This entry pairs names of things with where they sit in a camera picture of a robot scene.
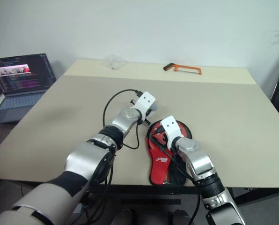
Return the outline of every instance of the white wall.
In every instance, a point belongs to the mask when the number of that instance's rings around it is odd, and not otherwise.
[[[279,0],[0,0],[0,57],[246,67],[270,96],[279,76]]]

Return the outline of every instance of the beige tabletop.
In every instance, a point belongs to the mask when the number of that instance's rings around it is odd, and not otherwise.
[[[156,97],[151,122],[174,115],[190,128],[225,186],[279,187],[279,114],[248,71],[203,67],[198,75],[162,67],[127,63],[112,70],[76,61],[0,145],[0,179],[47,181],[61,174],[74,147],[102,128],[108,99],[133,88]],[[106,121],[133,98],[131,92],[117,97]],[[150,185],[146,132],[139,127],[139,149],[117,152],[112,184]],[[134,129],[125,143],[136,145]]]

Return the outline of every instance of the floor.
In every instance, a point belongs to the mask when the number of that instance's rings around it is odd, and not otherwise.
[[[31,189],[22,187],[23,194],[27,194]],[[8,210],[22,197],[21,185],[6,180],[0,181],[0,213]],[[122,199],[180,199],[181,205],[127,205],[122,204]],[[96,222],[97,225],[110,224],[116,213],[123,209],[134,209],[139,214],[139,224],[160,225],[167,224],[167,212],[174,212],[177,209],[185,210],[191,215],[195,209],[196,196],[193,195],[110,195],[103,217]],[[262,202],[257,202],[240,207],[246,224],[248,225],[279,225],[279,198],[275,197]],[[206,210],[201,205],[200,210],[194,220],[195,225],[205,225]],[[70,225],[80,213],[72,214],[67,224]],[[85,214],[74,223],[79,225],[86,222]]]

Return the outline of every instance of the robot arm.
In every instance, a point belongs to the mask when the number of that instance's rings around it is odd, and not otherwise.
[[[117,150],[134,124],[156,110],[155,98],[144,92],[134,106],[122,110],[100,132],[68,156],[64,172],[41,184],[0,214],[0,225],[61,225],[74,211],[91,182],[106,179]]]
[[[198,149],[195,140],[185,138],[173,116],[161,121],[168,137],[168,149],[177,151],[186,162],[208,211],[206,219],[210,225],[245,225],[237,205],[229,191],[224,188],[209,156]]]

